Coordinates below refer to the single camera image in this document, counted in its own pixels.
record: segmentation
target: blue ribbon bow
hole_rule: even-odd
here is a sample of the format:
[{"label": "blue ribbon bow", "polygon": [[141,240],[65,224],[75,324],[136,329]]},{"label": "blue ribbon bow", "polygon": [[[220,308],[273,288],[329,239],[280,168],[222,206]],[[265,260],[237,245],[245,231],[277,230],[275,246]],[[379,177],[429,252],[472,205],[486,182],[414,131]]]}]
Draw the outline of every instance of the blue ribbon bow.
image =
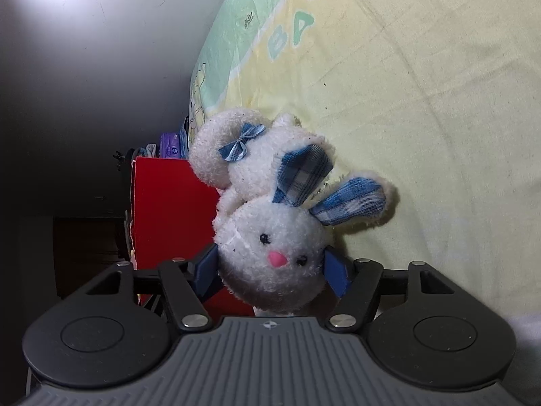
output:
[{"label": "blue ribbon bow", "polygon": [[264,125],[252,125],[244,123],[240,131],[240,137],[225,146],[222,146],[218,151],[226,162],[238,162],[247,153],[246,143],[250,139],[254,139],[265,131]]}]

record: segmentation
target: metal screw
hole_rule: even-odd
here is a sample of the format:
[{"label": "metal screw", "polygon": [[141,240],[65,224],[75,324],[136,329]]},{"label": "metal screw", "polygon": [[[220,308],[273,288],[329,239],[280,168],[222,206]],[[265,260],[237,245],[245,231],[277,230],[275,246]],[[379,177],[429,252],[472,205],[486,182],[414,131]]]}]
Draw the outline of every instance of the metal screw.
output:
[{"label": "metal screw", "polygon": [[208,324],[208,318],[202,314],[189,314],[182,318],[182,325],[186,328],[201,328]]},{"label": "metal screw", "polygon": [[329,322],[335,328],[349,328],[357,323],[357,319],[350,314],[335,314]]}]

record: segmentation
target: bunny eye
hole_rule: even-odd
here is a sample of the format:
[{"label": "bunny eye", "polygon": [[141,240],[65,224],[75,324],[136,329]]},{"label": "bunny eye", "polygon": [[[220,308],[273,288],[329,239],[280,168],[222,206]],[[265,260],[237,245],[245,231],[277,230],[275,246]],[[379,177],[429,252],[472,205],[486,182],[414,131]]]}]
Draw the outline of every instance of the bunny eye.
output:
[{"label": "bunny eye", "polygon": [[297,258],[296,262],[298,266],[302,267],[306,265],[306,263],[308,262],[308,258],[302,255]]},{"label": "bunny eye", "polygon": [[263,244],[271,243],[271,240],[266,233],[262,233],[261,235],[259,235],[259,241],[261,241]]}]

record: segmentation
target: blue plaid ear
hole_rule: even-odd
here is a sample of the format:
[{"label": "blue plaid ear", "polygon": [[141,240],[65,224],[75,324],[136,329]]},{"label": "blue plaid ear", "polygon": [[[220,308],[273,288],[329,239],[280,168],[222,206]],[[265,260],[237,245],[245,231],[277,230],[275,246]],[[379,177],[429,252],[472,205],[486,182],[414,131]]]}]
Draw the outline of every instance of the blue plaid ear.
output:
[{"label": "blue plaid ear", "polygon": [[386,204],[383,187],[376,180],[356,177],[316,204],[310,214],[324,226],[334,226],[353,217],[378,219]]},{"label": "blue plaid ear", "polygon": [[331,160],[318,145],[286,153],[278,168],[273,203],[300,206],[332,169]]}]

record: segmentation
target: stuffed bunny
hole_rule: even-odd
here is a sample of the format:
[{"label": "stuffed bunny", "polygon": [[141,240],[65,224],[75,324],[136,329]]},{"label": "stuffed bunny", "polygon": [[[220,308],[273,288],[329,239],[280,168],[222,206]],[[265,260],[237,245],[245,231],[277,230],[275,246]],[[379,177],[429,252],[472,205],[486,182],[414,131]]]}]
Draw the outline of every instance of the stuffed bunny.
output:
[{"label": "stuffed bunny", "polygon": [[[228,187],[214,225],[221,278],[234,295],[266,314],[300,313],[325,285],[324,249],[333,241],[327,226],[352,218],[377,223],[391,205],[394,188],[366,172],[347,177],[318,195],[313,206],[303,207],[333,168],[330,145],[289,118],[278,118],[267,129],[256,112],[231,111],[221,118],[234,121],[236,137],[231,127],[221,128],[220,120],[213,124],[211,119],[190,149],[196,175]],[[212,140],[217,134],[220,138]],[[227,165],[216,163],[216,153]]]}]

